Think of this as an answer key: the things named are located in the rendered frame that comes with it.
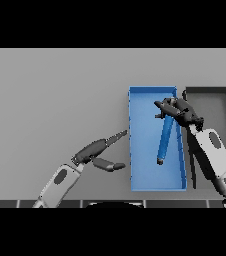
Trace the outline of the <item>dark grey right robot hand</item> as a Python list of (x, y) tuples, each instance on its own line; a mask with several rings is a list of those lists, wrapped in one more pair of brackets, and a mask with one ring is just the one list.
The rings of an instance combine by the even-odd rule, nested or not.
[(197, 132), (203, 128), (204, 118), (199, 117), (193, 107), (182, 98), (169, 97), (163, 101), (155, 101), (154, 105), (161, 111), (156, 118), (173, 117), (181, 127), (194, 125)]

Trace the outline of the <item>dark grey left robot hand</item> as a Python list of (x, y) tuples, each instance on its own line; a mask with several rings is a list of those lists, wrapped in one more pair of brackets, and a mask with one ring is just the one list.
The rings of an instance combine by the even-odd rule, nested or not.
[(124, 163), (114, 163), (102, 158), (99, 158), (99, 155), (106, 150), (111, 145), (115, 144), (121, 137), (125, 136), (127, 131), (121, 131), (108, 139), (99, 139), (91, 142), (79, 152), (77, 152), (72, 158), (71, 161), (73, 164), (81, 169), (85, 164), (92, 162), (93, 165), (101, 170), (107, 172), (113, 172), (115, 170), (120, 170), (126, 167)]

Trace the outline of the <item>blue pipe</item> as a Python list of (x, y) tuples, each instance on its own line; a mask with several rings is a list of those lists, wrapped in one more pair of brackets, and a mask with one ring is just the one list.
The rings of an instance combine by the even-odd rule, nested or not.
[(157, 154), (157, 164), (158, 165), (162, 165), (164, 162), (164, 159), (166, 157), (169, 140), (170, 140), (170, 136), (171, 136), (173, 121), (174, 121), (174, 119), (171, 116), (169, 116), (169, 115), (165, 116), (161, 139), (160, 139), (160, 143), (159, 143), (158, 154)]

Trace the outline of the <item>dark grey bin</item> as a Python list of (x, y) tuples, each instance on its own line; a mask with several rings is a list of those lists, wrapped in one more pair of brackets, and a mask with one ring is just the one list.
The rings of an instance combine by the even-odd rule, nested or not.
[(226, 87), (186, 87), (182, 96), (204, 118), (204, 127), (218, 132), (226, 147)]

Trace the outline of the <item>blue bin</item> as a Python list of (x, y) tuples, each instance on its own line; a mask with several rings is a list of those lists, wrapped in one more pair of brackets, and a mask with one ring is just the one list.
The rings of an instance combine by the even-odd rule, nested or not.
[(155, 101), (176, 97), (176, 86), (130, 86), (129, 152), (132, 191), (185, 191), (187, 188), (181, 127), (173, 121), (166, 157), (157, 164), (164, 120)]

